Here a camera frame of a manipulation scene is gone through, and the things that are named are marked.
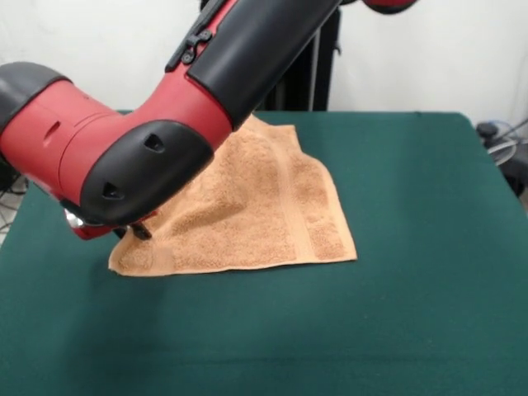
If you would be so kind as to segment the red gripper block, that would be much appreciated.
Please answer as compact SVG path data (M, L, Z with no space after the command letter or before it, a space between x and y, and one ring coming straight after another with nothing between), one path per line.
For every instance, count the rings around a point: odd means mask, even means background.
M136 223L122 226L97 224L93 220L82 219L81 217L72 214L72 231L83 240L99 238L109 233L114 233L119 239L122 239L128 231L131 231L139 240L149 240L151 239L152 234L146 228L144 221L153 218L157 213L158 212L155 210Z

